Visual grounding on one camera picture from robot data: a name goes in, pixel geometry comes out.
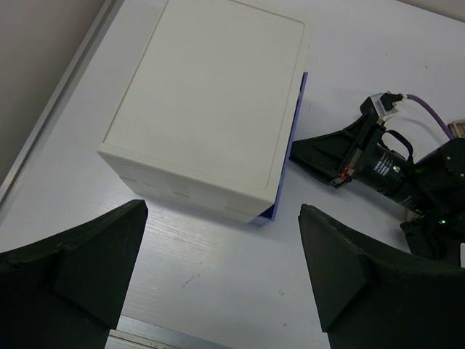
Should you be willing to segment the purple blue drawer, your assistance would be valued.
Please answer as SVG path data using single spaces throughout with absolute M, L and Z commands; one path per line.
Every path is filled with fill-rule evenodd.
M 308 72 L 305 71 L 303 73 L 300 88 L 299 88 L 299 96 L 298 96 L 297 102 L 296 102 L 296 107 L 295 107 L 295 111 L 294 111 L 294 118 L 293 118 L 293 122 L 292 122 L 292 125 L 291 125 L 291 131 L 290 131 L 289 138 L 288 138 L 288 144 L 287 144 L 287 148 L 286 148 L 286 155 L 285 155 L 285 158 L 284 158 L 284 161 L 283 161 L 283 167 L 282 167 L 282 170 L 281 170 L 281 173 L 280 173 L 280 182 L 279 182 L 278 190 L 277 190 L 277 193 L 276 193 L 276 196 L 275 196 L 275 201 L 268 209 L 263 211 L 261 214 L 256 216 L 251 222 L 249 222 L 248 225 L 250 225 L 250 226 L 260 228 L 260 227 L 263 227 L 263 226 L 265 226 L 265 225 L 267 225 L 267 224 L 269 224 L 269 223 L 271 223 L 271 222 L 273 222 L 275 220 L 277 210 L 278 210 L 278 205 L 279 205 L 279 202 L 280 202 L 280 197 L 281 197 L 282 190 L 283 190 L 283 183 L 284 183 L 284 179 L 285 179 L 285 175 L 286 175 L 286 170 L 288 168 L 288 163 L 289 163 L 289 158 L 290 158 L 290 153 L 291 153 L 291 146 L 292 146 L 292 142 L 294 141 L 296 125 L 297 125 L 300 110 L 301 110 L 301 107 L 302 107 L 302 102 L 303 102 L 303 99 L 304 99 L 304 91 L 305 91 L 305 88 L 306 88 L 306 85 L 307 85 L 307 78 L 308 78 Z

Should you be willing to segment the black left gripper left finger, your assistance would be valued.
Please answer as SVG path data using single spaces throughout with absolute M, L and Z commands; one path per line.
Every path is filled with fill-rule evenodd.
M 117 327 L 148 216 L 131 200 L 1 253 L 2 348 L 103 348 Z

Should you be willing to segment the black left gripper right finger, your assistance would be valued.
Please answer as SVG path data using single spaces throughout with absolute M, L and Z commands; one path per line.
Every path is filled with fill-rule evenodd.
M 299 229 L 332 348 L 462 348 L 464 269 L 408 254 L 304 204 Z

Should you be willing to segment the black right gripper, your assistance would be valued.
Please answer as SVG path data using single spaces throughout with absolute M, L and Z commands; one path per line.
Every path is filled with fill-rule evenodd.
M 388 149 L 382 137 L 394 136 L 408 157 Z M 363 115 L 333 132 L 292 143 L 290 160 L 324 185 L 339 188 L 357 180 L 417 214 L 425 213 L 425 193 L 413 175 L 413 147 L 388 130 L 378 116 Z

